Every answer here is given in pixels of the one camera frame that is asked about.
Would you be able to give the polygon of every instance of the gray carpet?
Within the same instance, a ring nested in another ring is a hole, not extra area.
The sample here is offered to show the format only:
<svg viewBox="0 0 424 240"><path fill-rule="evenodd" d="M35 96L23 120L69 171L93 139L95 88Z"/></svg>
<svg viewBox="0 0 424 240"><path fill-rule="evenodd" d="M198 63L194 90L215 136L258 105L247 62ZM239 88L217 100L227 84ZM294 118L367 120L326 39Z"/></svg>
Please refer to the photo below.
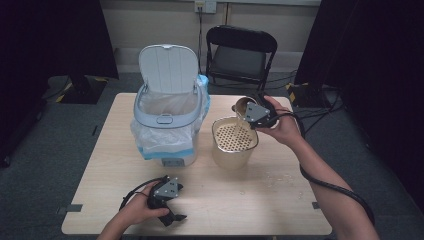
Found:
<svg viewBox="0 0 424 240"><path fill-rule="evenodd" d="M290 80L290 73L272 73L266 92L287 96L283 86ZM46 96L59 90L65 81L66 77L50 79L51 89ZM11 155L11 166L0 169L0 239L95 239L95 236L64 235L61 232L64 215L57 214L57 210L71 203L114 97L120 92L136 92L141 84L140 73L120 74L119 80L107 84L97 105L58 104L55 98L49 99L40 121ZM228 82L219 80L218 84ZM254 92L253 86L246 85L208 88L210 94ZM334 94L328 93L330 101L335 100ZM303 111L300 113L303 116L319 112L319 109L296 110ZM317 119L305 119L306 128ZM344 109L314 125L307 140L372 207L382 239L424 239L423 215L383 161L367 149L360 127ZM279 236L278 239L324 237Z"/></svg>

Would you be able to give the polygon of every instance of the wooden table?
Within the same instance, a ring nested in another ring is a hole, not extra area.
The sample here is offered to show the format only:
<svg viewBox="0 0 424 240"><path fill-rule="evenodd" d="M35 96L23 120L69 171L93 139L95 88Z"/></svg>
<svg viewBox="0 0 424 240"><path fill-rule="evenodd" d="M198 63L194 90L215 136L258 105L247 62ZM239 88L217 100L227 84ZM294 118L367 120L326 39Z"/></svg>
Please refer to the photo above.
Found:
<svg viewBox="0 0 424 240"><path fill-rule="evenodd" d="M235 116L231 106L242 96L211 96L211 107L199 132L198 156L183 168L165 168L142 158L131 134L135 94L115 98L72 204L65 234L99 234L116 214L122 198L150 179L169 175L184 185L179 197L168 202L175 214L187 219L164 227L159 219L131 226L125 234L169 235L325 235L331 227L307 180L299 172L294 153L275 139L259 134L259 145L239 170L224 170L212 159L211 126L222 117ZM286 98L277 98L290 107Z"/></svg>

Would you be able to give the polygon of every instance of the black partition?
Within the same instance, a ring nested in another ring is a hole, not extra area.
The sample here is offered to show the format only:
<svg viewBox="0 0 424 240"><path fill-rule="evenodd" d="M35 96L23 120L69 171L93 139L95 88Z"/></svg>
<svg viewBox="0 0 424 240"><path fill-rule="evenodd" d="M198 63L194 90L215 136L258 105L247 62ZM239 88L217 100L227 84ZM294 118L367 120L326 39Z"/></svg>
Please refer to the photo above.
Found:
<svg viewBox="0 0 424 240"><path fill-rule="evenodd" d="M423 13L419 0L323 0L295 81L342 89L370 149L422 211Z"/></svg>
<svg viewBox="0 0 424 240"><path fill-rule="evenodd" d="M37 120L52 76L118 79L96 1L0 1L0 165Z"/></svg>

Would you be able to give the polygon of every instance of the trash can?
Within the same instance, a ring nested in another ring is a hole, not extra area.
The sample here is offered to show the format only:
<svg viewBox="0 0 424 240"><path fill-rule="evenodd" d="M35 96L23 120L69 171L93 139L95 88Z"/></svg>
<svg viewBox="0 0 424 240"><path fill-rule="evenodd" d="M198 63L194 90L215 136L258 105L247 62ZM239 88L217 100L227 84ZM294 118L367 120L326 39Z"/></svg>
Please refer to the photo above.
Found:
<svg viewBox="0 0 424 240"><path fill-rule="evenodd" d="M139 55L144 84L134 102L131 132L145 160L183 167L197 156L197 134L210 98L196 54L177 45L153 45Z"/></svg>

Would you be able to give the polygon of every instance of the plastic bag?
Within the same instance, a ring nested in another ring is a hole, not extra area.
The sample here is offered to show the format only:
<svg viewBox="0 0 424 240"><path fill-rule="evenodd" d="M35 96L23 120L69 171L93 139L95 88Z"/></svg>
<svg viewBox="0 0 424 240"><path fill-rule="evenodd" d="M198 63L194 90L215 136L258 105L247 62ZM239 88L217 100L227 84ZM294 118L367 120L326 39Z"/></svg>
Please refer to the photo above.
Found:
<svg viewBox="0 0 424 240"><path fill-rule="evenodd" d="M197 84L202 91L202 106L199 117L191 124L180 128L163 129L144 126L135 118L132 120L131 132L144 159L184 158L194 154L195 137L210 106L208 78L199 75ZM148 92L141 97L139 107L143 112L153 115L181 115L193 111L196 104L197 96L191 92L184 94Z"/></svg>

